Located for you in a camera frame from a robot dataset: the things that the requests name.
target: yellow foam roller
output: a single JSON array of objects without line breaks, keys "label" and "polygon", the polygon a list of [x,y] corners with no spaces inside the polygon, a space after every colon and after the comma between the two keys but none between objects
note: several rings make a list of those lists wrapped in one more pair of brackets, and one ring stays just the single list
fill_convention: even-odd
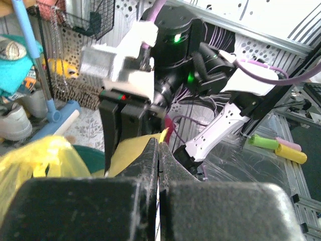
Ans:
[{"label": "yellow foam roller", "polygon": [[293,162],[297,162],[299,164],[303,164],[307,160],[307,156],[305,153],[299,152],[299,151],[292,149],[290,147],[287,147],[283,144],[279,144],[279,147],[277,149],[275,149],[274,152],[276,155],[278,155],[280,157],[289,159],[289,160],[291,160]]}]

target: yellow plastic bag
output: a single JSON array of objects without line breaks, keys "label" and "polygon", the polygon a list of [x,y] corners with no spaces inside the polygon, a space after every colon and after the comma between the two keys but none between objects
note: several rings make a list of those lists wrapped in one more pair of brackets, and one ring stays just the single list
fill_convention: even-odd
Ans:
[{"label": "yellow plastic bag", "polygon": [[91,177],[63,137],[49,136],[0,157],[0,226],[20,186],[32,177]]}]

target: teal cloth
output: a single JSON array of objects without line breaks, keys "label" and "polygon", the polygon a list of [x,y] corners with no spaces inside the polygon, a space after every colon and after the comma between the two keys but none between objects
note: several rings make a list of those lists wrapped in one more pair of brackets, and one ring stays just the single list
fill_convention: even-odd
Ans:
[{"label": "teal cloth", "polygon": [[[27,45],[24,37],[15,36],[15,35],[5,35],[5,34],[2,34],[2,36],[24,45],[25,48],[27,49]],[[37,42],[37,45],[39,47],[40,53],[42,53],[43,48],[41,44]],[[19,86],[22,84],[23,80],[27,76],[32,66],[33,66],[32,58],[29,56],[28,53],[24,58],[16,61],[8,61],[8,60],[0,59],[0,73],[1,73],[0,95],[2,96],[13,95],[18,90]]]}]

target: green bucket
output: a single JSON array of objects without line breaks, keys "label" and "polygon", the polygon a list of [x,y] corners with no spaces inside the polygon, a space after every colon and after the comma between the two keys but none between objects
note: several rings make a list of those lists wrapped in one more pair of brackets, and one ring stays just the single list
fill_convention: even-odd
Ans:
[{"label": "green bucket", "polygon": [[86,146],[74,145],[73,147],[91,174],[94,176],[103,176],[105,170],[105,153]]}]

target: sneaker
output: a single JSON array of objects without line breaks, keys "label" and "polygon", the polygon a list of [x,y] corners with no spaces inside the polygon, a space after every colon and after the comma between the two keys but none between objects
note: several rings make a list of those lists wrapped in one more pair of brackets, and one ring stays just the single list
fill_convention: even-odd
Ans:
[{"label": "sneaker", "polygon": [[45,118],[48,112],[44,93],[36,89],[31,95],[21,98],[24,107],[31,115],[37,118]]},{"label": "sneaker", "polygon": [[14,103],[11,110],[0,116],[0,137],[10,141],[20,141],[30,136],[32,125],[24,108]]},{"label": "sneaker", "polygon": [[13,40],[0,36],[0,58],[4,60],[18,60],[25,57],[26,48]]}]

